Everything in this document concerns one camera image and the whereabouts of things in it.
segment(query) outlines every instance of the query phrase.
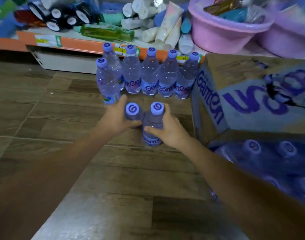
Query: white tube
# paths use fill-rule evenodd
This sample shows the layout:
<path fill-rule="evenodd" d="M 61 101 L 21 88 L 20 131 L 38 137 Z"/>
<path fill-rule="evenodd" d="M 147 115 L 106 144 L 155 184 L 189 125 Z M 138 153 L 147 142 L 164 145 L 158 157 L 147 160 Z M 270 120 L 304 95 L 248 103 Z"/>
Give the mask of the white tube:
<path fill-rule="evenodd" d="M 134 29 L 140 27 L 139 18 L 126 18 L 121 20 L 121 26 L 125 29 Z"/>
<path fill-rule="evenodd" d="M 162 20 L 161 27 L 159 28 L 156 36 L 156 43 L 158 45 L 163 45 L 165 43 L 166 38 L 178 22 L 182 13 L 183 9 L 181 7 L 177 6 L 173 2 L 169 2 L 165 17 Z"/>
<path fill-rule="evenodd" d="M 194 43 L 192 41 L 190 34 L 181 34 L 179 42 L 178 42 L 179 51 L 183 54 L 189 54 L 192 52 L 194 47 Z"/>
<path fill-rule="evenodd" d="M 126 18 L 131 18 L 134 16 L 135 12 L 132 10 L 132 4 L 127 3 L 123 8 L 122 8 L 122 13 Z"/>
<path fill-rule="evenodd" d="M 155 7 L 141 7 L 138 15 L 141 19 L 148 19 L 157 14 L 157 8 Z"/>
<path fill-rule="evenodd" d="M 40 0 L 43 6 L 49 10 L 54 4 L 68 3 L 68 2 L 81 2 L 82 0 Z"/>
<path fill-rule="evenodd" d="M 142 40 L 146 43 L 153 41 L 156 38 L 159 27 L 147 29 L 142 32 Z"/>
<path fill-rule="evenodd" d="M 178 43 L 178 40 L 180 38 L 181 20 L 182 19 L 180 17 L 174 28 L 171 30 L 168 38 L 166 39 L 164 44 L 164 51 L 169 51 L 174 49 L 176 44 Z"/>
<path fill-rule="evenodd" d="M 162 11 L 165 11 L 167 9 L 167 7 L 168 7 L 168 4 L 161 3 L 157 8 L 157 12 L 161 13 Z"/>
<path fill-rule="evenodd" d="M 135 13 L 138 13 L 142 7 L 153 6 L 152 0 L 134 0 L 132 3 L 132 8 Z"/>
<path fill-rule="evenodd" d="M 153 28 L 156 26 L 153 19 L 140 19 L 140 24 L 145 28 Z"/>

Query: price tag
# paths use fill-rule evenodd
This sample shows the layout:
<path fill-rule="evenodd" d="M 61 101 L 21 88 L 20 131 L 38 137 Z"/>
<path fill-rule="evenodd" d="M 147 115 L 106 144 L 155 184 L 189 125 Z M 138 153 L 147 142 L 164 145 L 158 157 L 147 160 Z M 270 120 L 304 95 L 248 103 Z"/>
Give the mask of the price tag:
<path fill-rule="evenodd" d="M 61 37 L 58 35 L 40 35 L 35 34 L 36 43 L 38 46 L 44 47 L 62 47 Z"/>
<path fill-rule="evenodd" d="M 115 44 L 115 53 L 118 56 L 126 56 L 126 45 L 123 44 Z M 137 48 L 137 55 L 140 54 L 140 48 Z"/>
<path fill-rule="evenodd" d="M 201 58 L 202 58 L 202 55 L 199 54 L 199 60 L 198 60 L 198 63 L 199 63 L 199 64 L 200 64 L 200 62 L 201 62 Z M 185 61 L 188 60 L 188 59 L 189 59 L 189 56 L 177 56 L 177 61 L 178 61 L 178 63 L 180 63 L 180 64 L 185 63 Z"/>

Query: person's left hand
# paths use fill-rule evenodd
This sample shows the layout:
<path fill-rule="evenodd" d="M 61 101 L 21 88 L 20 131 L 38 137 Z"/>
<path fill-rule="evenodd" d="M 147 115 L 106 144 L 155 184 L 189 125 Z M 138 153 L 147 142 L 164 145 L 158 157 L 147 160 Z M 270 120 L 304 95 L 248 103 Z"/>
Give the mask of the person's left hand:
<path fill-rule="evenodd" d="M 118 136 L 126 129 L 137 127 L 141 125 L 141 121 L 126 120 L 125 106 L 127 103 L 127 96 L 122 95 L 117 103 L 111 104 L 104 116 L 98 122 L 96 129 L 106 130 L 112 137 Z"/>

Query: plastic tub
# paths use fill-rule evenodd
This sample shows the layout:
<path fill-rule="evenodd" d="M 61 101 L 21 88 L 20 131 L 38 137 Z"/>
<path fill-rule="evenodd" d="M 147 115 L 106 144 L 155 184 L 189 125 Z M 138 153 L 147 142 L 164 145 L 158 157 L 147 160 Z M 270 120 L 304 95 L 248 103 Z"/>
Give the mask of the plastic tub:
<path fill-rule="evenodd" d="M 262 24 L 237 23 L 213 16 L 203 11 L 214 0 L 190 0 L 188 10 L 192 15 L 192 39 L 200 48 L 220 54 L 235 54 L 257 33 L 267 31 L 273 24 L 266 13 Z"/>
<path fill-rule="evenodd" d="M 273 13 L 275 23 L 256 38 L 269 52 L 285 57 L 305 59 L 305 25 L 297 24 L 279 13 L 277 1 L 270 2 L 266 10 Z"/>

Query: shelf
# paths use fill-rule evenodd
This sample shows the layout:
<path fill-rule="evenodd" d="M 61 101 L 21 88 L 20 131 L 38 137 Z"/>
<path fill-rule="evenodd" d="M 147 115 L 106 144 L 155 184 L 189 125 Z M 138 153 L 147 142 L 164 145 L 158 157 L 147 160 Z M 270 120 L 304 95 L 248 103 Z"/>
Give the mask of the shelf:
<path fill-rule="evenodd" d="M 0 50 L 28 52 L 16 34 L 11 38 L 0 38 Z"/>
<path fill-rule="evenodd" d="M 132 42 L 117 41 L 113 45 L 128 45 L 132 44 L 140 48 L 139 59 L 145 59 L 147 55 L 147 48 L 150 46 L 157 48 L 157 58 L 160 61 L 164 61 L 167 57 L 168 51 L 163 50 L 162 46 L 155 44 L 154 42 L 145 43 L 142 41 L 142 30 L 136 29 L 135 39 Z M 35 35 L 47 35 L 47 36 L 60 36 L 62 47 L 54 46 L 54 48 L 71 50 L 71 51 L 80 51 L 94 54 L 103 54 L 102 45 L 106 42 L 100 39 L 89 38 L 81 35 L 74 30 L 68 30 L 67 32 L 54 32 L 48 28 L 30 28 L 27 31 L 18 31 L 17 32 L 20 41 L 25 45 L 37 46 Z M 199 52 L 202 56 L 205 56 L 207 51 L 202 50 L 201 48 L 195 46 L 193 51 Z M 271 53 L 265 51 L 259 47 L 256 43 L 248 43 L 244 49 L 238 53 L 238 55 L 254 55 L 254 56 L 272 56 Z"/>

